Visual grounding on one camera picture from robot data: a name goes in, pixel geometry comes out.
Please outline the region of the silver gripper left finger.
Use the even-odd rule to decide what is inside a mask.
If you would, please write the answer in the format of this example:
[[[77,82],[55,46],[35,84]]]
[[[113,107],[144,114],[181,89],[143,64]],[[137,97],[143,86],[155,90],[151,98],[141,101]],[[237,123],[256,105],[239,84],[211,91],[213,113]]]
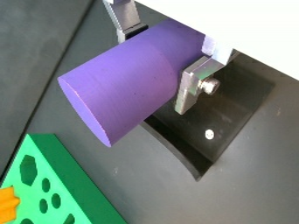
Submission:
[[[148,25],[141,23],[135,0],[103,0],[103,4],[116,27],[117,43],[148,29]]]

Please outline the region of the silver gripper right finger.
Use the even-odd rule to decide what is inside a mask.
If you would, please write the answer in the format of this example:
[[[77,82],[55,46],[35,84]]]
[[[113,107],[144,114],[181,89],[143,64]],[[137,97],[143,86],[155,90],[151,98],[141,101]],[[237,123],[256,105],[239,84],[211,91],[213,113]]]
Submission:
[[[203,56],[183,70],[175,111],[183,115],[197,101],[200,93],[212,95],[220,82],[212,75],[233,59],[233,49],[211,37],[201,44]]]

